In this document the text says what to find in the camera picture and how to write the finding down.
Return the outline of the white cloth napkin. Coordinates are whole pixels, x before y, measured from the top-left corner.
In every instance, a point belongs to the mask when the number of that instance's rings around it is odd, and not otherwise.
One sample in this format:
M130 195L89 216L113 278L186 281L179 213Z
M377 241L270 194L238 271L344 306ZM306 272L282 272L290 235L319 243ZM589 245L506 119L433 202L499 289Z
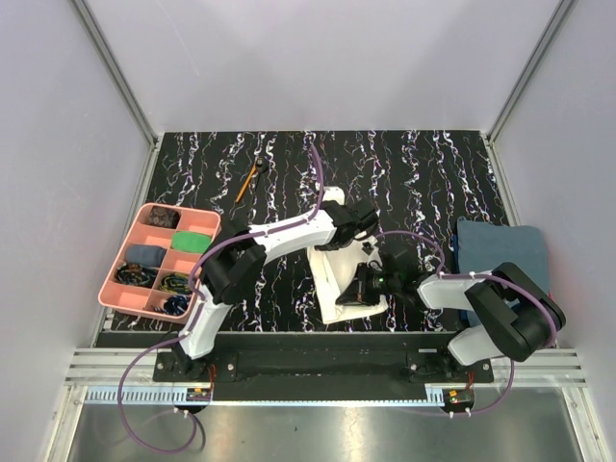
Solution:
M366 241L376 242L376 238L368 238ZM388 307L384 295L373 306L343 306L336 303L336 298L349 286L358 264L370 260L380 261L379 255L373 259L367 258L362 251L363 242L353 241L349 246L334 251L319 251L315 247L307 249L324 324L374 316L383 313Z

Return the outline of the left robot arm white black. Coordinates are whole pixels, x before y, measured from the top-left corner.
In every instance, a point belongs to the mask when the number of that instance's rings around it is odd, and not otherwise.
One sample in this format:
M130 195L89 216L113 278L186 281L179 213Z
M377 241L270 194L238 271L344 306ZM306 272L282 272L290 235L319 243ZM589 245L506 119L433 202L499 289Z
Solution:
M174 369L189 381L206 373L206 355L214 349L224 319L230 308L254 292L264 266L310 247L339 251L377 228L377 212L366 200L350 205L328 200L310 212L269 224L223 224L189 274L194 307L177 337L182 350Z

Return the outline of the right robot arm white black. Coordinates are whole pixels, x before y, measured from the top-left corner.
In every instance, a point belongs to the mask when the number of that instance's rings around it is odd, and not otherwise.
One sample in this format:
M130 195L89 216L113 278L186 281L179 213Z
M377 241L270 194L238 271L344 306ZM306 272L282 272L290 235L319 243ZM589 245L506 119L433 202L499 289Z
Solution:
M460 331L437 357L438 373L452 382L482 360L504 356L524 362L536 350L551 347L566 325L560 307L510 262L479 273L412 274L397 258L384 254L379 263L358 264L335 301L345 307L368 307L385 295L426 310L476 315L478 325Z

